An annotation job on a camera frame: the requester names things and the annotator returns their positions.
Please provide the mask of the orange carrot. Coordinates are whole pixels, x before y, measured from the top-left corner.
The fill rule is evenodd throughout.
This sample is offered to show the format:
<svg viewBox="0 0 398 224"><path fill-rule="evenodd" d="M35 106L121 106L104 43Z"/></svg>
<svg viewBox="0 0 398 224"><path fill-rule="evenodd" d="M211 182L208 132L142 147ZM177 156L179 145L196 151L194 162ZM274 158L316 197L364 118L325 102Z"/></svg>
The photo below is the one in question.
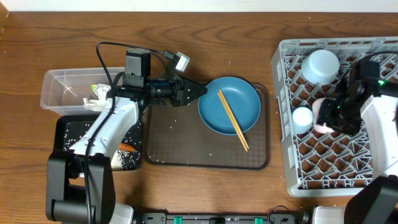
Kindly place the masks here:
<svg viewBox="0 0 398 224"><path fill-rule="evenodd" d="M118 146L118 149L123 151L136 152L136 149L133 146L130 146L123 142Z"/></svg>

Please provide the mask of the white pink cup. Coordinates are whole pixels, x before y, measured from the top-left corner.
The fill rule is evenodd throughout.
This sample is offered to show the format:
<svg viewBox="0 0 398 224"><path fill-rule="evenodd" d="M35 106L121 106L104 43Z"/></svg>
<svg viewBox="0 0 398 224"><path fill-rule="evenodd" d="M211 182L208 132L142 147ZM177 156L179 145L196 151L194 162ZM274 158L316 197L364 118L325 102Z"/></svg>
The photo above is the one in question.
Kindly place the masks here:
<svg viewBox="0 0 398 224"><path fill-rule="evenodd" d="M320 113L320 108L321 108L321 105L324 100L325 100L325 98L319 98L319 99L315 100L312 104L313 128L316 132L321 133L321 134L333 133L334 130L332 128L329 128L328 126L326 126L325 123L322 125L317 124L317 120L318 120L319 113Z"/></svg>

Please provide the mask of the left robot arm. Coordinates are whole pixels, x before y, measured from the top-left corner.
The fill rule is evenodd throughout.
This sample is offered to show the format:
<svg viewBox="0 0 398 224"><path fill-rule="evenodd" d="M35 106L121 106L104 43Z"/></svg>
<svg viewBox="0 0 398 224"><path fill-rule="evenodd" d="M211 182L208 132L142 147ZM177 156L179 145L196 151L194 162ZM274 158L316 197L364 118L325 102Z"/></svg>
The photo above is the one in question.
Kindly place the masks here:
<svg viewBox="0 0 398 224"><path fill-rule="evenodd" d="M205 95L201 83L181 76L190 58L133 45L125 70L109 77L103 111L69 150L55 149L47 162L46 216L62 223L132 223L134 209L116 202L111 161L125 134L148 105L168 99L185 106Z"/></svg>

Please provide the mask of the white rice pile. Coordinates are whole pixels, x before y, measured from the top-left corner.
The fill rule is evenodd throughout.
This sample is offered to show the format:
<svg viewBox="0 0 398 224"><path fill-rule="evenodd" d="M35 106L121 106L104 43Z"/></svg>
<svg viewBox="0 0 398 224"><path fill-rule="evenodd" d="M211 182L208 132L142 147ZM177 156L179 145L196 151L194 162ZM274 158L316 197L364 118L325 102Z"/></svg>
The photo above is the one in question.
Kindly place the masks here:
<svg viewBox="0 0 398 224"><path fill-rule="evenodd" d="M68 123L63 134L62 149L67 151L70 146L85 135L92 124L93 121ZM136 149L136 152L117 149L111 161L113 171L137 169L142 160L142 123L138 121L134 126L132 126L127 131L121 142L133 146Z"/></svg>

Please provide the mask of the light blue cup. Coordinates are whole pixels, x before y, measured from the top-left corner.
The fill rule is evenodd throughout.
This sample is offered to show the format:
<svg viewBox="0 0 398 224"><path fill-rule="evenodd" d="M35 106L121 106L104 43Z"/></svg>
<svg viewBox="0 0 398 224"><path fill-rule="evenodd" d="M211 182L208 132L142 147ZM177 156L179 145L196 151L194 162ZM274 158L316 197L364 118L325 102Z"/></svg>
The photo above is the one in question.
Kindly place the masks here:
<svg viewBox="0 0 398 224"><path fill-rule="evenodd" d="M292 113L295 134L305 134L310 131L313 124L312 110L307 107L299 107Z"/></svg>

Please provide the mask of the dark blue plate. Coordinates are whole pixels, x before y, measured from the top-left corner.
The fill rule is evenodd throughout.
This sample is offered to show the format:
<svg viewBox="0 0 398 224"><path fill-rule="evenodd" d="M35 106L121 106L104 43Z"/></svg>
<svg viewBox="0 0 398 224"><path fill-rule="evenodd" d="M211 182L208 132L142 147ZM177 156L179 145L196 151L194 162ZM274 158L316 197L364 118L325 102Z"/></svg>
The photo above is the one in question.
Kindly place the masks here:
<svg viewBox="0 0 398 224"><path fill-rule="evenodd" d="M198 111L203 122L213 131L235 135L236 131L218 96L222 91L242 132L251 129L261 114L261 101L254 87L236 77L217 78L206 85L207 93L198 100Z"/></svg>

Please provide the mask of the foil snack wrapper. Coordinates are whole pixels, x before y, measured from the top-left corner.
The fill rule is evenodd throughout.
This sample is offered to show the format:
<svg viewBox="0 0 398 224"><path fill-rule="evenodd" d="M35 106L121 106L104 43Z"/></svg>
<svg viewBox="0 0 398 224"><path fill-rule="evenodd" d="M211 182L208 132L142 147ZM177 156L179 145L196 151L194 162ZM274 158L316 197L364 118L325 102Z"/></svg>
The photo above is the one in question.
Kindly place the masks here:
<svg viewBox="0 0 398 224"><path fill-rule="evenodd" d="M108 91L110 91L111 87L107 84L96 84L96 85L91 85L91 89L93 93L98 97L98 99L104 99L106 98L106 94Z"/></svg>

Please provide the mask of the white tissue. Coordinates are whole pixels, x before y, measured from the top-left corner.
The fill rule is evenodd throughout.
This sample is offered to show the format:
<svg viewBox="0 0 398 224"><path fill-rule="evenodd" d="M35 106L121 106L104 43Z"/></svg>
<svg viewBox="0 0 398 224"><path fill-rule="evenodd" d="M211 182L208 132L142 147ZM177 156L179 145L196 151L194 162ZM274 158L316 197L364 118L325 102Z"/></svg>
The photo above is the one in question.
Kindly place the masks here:
<svg viewBox="0 0 398 224"><path fill-rule="evenodd" d="M83 99L83 107L84 107L84 109L87 109L87 110L102 112L104 110L105 105L106 105L105 97L100 98L98 100L96 100L96 99L91 100L88 98Z"/></svg>

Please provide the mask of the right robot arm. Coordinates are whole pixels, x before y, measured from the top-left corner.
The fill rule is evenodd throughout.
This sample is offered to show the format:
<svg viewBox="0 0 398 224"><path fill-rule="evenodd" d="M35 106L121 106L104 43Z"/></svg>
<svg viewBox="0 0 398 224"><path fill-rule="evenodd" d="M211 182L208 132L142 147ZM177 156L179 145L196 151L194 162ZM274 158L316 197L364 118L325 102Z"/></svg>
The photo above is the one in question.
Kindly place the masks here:
<svg viewBox="0 0 398 224"><path fill-rule="evenodd" d="M315 207L312 223L397 223L397 82L380 77L379 62L365 57L340 81L336 99L313 103L314 123L355 135L365 125L372 181L344 207Z"/></svg>

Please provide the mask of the light blue bowl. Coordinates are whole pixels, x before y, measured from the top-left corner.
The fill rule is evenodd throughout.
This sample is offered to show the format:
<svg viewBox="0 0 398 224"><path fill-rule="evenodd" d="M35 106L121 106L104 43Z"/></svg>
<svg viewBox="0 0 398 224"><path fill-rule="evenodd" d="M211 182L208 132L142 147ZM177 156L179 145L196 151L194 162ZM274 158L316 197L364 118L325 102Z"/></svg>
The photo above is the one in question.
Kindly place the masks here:
<svg viewBox="0 0 398 224"><path fill-rule="evenodd" d="M328 85L337 77L340 62L338 57L328 50L316 50L306 57L301 65L305 79L313 84Z"/></svg>

